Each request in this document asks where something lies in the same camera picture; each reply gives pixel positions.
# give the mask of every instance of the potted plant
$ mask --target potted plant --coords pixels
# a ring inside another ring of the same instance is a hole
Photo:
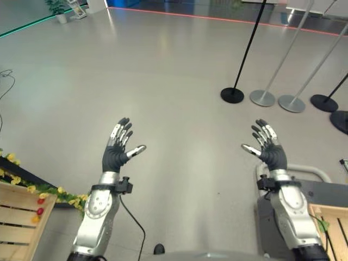
[[[67,23],[62,0],[45,0],[45,2],[51,13],[56,16],[60,23]]]

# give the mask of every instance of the polished floor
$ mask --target polished floor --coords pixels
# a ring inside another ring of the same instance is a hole
[[[15,87],[1,103],[1,147],[16,152],[30,172],[81,194],[98,181],[101,157],[115,122],[128,116],[129,147],[148,149],[122,168],[133,193],[123,199],[147,232],[145,253],[258,252],[254,204],[256,146],[250,125],[269,121],[291,163],[316,166],[345,183],[339,159],[347,136],[309,98],[328,94],[348,68],[342,38],[303,92],[306,110],[263,108],[248,95],[268,83],[294,31],[260,26],[238,85],[239,104],[220,98],[234,83],[253,25],[110,9],[80,21],[45,21],[0,39],[0,70],[11,68]],[[301,32],[272,92],[294,94],[335,36]],[[8,84],[1,79],[1,91]],[[348,110],[346,84],[334,99]],[[74,210],[54,210],[34,257],[61,261],[80,222]],[[141,231],[120,208],[108,260],[135,260]]]

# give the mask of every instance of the stanchion base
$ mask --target stanchion base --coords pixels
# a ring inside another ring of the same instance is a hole
[[[264,107],[272,106],[276,102],[274,95],[265,90],[253,91],[250,93],[249,97],[253,103],[260,106],[264,106]]]
[[[348,111],[335,111],[330,115],[330,121],[341,132],[348,134]]]
[[[327,111],[328,113],[333,113],[338,109],[337,103],[333,99],[328,99],[327,102],[324,102],[327,99],[327,96],[316,94],[310,98],[310,102],[319,110]]]
[[[228,103],[239,103],[244,99],[244,94],[241,90],[233,88],[225,88],[221,91],[221,98]]]
[[[283,95],[279,98],[278,103],[279,105],[292,113],[301,113],[305,110],[306,105],[304,102],[302,102],[299,98],[294,100],[292,103],[292,100],[295,98],[295,96],[292,95]]]

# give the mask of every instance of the silver robotic forearm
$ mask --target silver robotic forearm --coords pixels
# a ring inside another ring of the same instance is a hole
[[[99,184],[113,185],[119,180],[119,173],[107,171],[102,174]],[[102,256],[108,246],[114,217],[119,206],[118,193],[108,189],[93,190],[86,201],[85,215],[71,252],[87,256]]]
[[[286,170],[270,171],[275,181],[290,181]],[[271,204],[276,213],[276,222],[289,249],[306,245],[321,245],[315,224],[308,214],[307,200],[295,185],[282,185],[272,193]]]

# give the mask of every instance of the robot finger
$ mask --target robot finger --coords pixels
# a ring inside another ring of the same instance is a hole
[[[256,120],[256,123],[257,123],[258,126],[261,127],[261,129],[262,129],[262,131],[263,131],[263,133],[266,136],[267,141],[268,141],[268,139],[270,139],[271,136],[270,136],[268,130],[266,129],[266,126],[261,122],[261,120]]]
[[[261,156],[261,151],[247,145],[247,144],[242,144],[241,145],[242,149],[245,150],[246,152],[255,155],[256,157],[260,157]]]
[[[257,135],[255,132],[253,132],[252,135],[257,140],[257,142],[260,144],[261,149],[263,149],[265,144],[263,143],[263,140],[260,138],[260,136]]]
[[[265,128],[267,129],[268,133],[270,134],[271,140],[275,141],[278,139],[276,132],[273,130],[273,128],[264,120],[260,119],[260,121],[262,122],[262,124],[265,126]]]
[[[123,131],[121,132],[120,138],[119,138],[119,143],[122,143],[123,138],[125,137],[127,131],[131,128],[132,124],[129,123],[125,126],[125,128],[123,129]]]
[[[264,143],[267,143],[267,139],[265,135],[263,134],[262,130],[260,130],[258,127],[252,125],[251,128],[262,138]]]
[[[127,141],[129,140],[129,138],[132,136],[133,131],[130,131],[126,134],[125,138],[122,140],[122,147],[124,148],[127,144]]]
[[[116,133],[116,140],[120,140],[121,133],[122,133],[123,129],[125,128],[125,125],[129,122],[129,118],[123,118],[121,121],[119,121],[119,124],[121,126],[120,126],[119,130]]]
[[[123,123],[126,121],[126,118],[122,118],[114,127],[113,131],[110,134],[107,146],[114,146],[117,140],[117,134],[121,128],[121,126],[123,125]]]
[[[136,155],[139,155],[141,152],[143,152],[146,149],[145,145],[140,145],[128,152],[126,152],[126,156],[128,158],[128,160],[130,160],[131,158],[133,158]]]

